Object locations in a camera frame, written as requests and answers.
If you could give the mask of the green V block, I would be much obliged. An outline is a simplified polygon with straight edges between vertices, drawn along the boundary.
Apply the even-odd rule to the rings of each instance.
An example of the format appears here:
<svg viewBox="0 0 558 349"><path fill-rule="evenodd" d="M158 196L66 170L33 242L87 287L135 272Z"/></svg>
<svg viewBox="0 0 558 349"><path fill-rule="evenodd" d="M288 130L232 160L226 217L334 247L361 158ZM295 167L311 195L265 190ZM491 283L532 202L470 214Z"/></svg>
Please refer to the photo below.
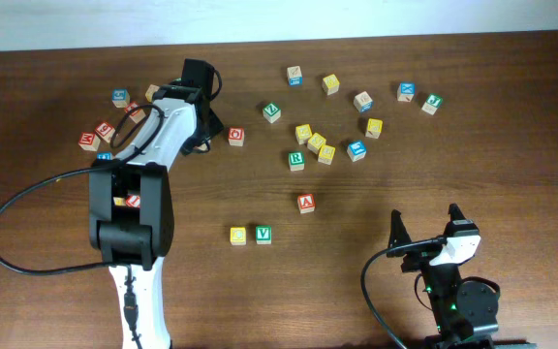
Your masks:
<svg viewBox="0 0 558 349"><path fill-rule="evenodd" d="M256 244L271 244L272 229L268 225L260 225L255 229Z"/></svg>

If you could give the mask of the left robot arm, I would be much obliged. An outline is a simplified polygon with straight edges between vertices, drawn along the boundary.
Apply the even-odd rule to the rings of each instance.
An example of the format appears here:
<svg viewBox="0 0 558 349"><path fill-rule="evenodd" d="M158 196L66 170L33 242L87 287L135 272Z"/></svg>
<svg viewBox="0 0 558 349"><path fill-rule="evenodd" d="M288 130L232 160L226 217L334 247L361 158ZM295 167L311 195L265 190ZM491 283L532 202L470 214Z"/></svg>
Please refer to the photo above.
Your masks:
<svg viewBox="0 0 558 349"><path fill-rule="evenodd" d="M89 176L90 242L115 283L125 348L172 346L162 290L174 234L169 170L206 126L209 102L204 87L160 87L139 132L116 156L122 164L98 160Z"/></svg>

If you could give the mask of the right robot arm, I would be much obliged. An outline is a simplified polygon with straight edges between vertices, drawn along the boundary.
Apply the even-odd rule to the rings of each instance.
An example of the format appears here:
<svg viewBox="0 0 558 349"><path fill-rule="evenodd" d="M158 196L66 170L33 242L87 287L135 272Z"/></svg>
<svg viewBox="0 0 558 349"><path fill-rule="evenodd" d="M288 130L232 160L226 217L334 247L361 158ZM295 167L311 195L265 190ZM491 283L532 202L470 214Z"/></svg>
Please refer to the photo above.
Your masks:
<svg viewBox="0 0 558 349"><path fill-rule="evenodd" d="M480 230L459 206L449 206L449 222L433 242L422 241L397 255L403 272L418 272L424 281L438 333L424 339L424 348L535 348L527 341L496 342L501 289L493 281L463 277L459 267L472 259L481 242Z"/></svg>

